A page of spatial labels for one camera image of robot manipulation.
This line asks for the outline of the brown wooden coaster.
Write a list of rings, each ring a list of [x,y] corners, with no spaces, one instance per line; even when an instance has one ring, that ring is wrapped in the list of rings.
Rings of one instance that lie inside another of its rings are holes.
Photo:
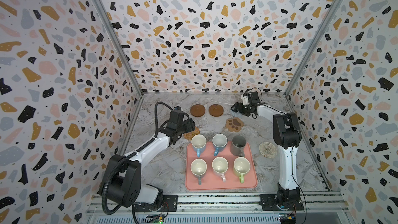
[[[191,114],[192,116],[194,116],[194,117],[202,117],[202,116],[205,114],[205,112],[206,112],[206,109],[205,109],[205,107],[204,107],[203,105],[201,105],[201,104],[193,105],[193,106],[190,108],[190,114]]]
[[[219,104],[213,104],[208,109],[209,114],[213,117],[220,117],[224,113],[224,108]]]

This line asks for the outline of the cork paw coaster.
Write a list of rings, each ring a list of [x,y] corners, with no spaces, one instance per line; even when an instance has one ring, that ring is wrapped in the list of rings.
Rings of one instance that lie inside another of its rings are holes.
[[[225,124],[230,132],[240,132],[243,126],[244,123],[237,117],[227,119]]]

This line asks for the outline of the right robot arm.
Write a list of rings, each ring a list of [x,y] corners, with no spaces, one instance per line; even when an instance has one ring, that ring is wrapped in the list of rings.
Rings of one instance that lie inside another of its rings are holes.
[[[295,179],[296,156],[302,135],[295,113],[285,113],[262,102],[257,91],[247,91],[236,102],[231,111],[244,116],[263,117],[273,124],[273,140],[280,158],[280,177],[275,196],[276,206],[290,210],[301,204],[301,188]]]

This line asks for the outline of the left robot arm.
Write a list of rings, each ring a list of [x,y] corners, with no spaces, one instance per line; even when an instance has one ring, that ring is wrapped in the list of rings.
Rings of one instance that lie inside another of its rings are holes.
[[[131,207],[134,204],[159,209],[163,204],[163,190],[142,184],[142,169],[185,133],[194,130],[194,120],[180,107],[175,107],[171,110],[168,121],[162,125],[155,122],[154,136],[146,143],[123,156],[113,155],[99,188],[104,213],[111,215],[121,207]]]

